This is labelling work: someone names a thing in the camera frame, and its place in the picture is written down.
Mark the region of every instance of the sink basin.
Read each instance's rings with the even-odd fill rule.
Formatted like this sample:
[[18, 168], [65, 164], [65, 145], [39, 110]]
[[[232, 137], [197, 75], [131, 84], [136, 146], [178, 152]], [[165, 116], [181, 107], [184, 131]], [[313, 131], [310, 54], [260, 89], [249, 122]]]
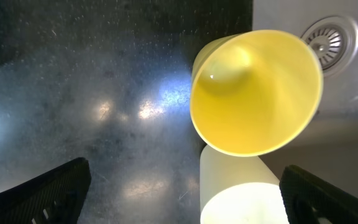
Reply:
[[[253, 29], [277, 29], [302, 37], [315, 22], [348, 17], [358, 25], [358, 1], [255, 0]], [[358, 49], [340, 72], [324, 78], [317, 114], [287, 146], [261, 156], [280, 178], [296, 164], [358, 197]]]

